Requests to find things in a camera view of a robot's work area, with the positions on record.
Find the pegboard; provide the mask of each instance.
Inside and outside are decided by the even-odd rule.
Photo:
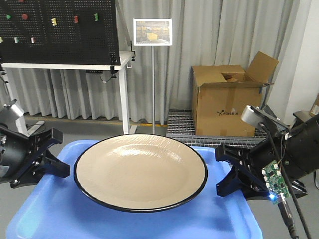
[[[0,58],[120,65],[115,0],[0,0]]]

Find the cardboard box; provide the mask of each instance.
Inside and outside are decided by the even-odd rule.
[[[261,88],[277,64],[258,52],[247,71],[240,65],[193,66],[196,135],[253,136],[255,128],[240,117],[246,105],[260,105]]]
[[[313,106],[311,107],[311,110],[309,113],[311,116],[315,116],[319,113],[319,94],[317,95],[317,98],[316,98]]]

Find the green circuit board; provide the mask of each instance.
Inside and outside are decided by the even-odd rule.
[[[276,161],[272,161],[270,164],[265,166],[262,169],[262,174],[273,204],[281,202],[283,197],[290,197],[288,187],[281,175],[280,168]]]

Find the framed picture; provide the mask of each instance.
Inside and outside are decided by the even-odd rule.
[[[134,19],[135,46],[172,46],[171,19]]]

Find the blue plastic bin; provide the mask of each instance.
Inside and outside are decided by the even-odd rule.
[[[73,165],[96,142],[64,147],[58,158],[71,165],[71,175],[45,175],[10,222],[7,239],[262,239],[241,192],[216,195],[229,166],[215,161],[214,149],[194,147],[208,166],[207,184],[196,198],[171,210],[135,214],[103,207],[76,186]]]

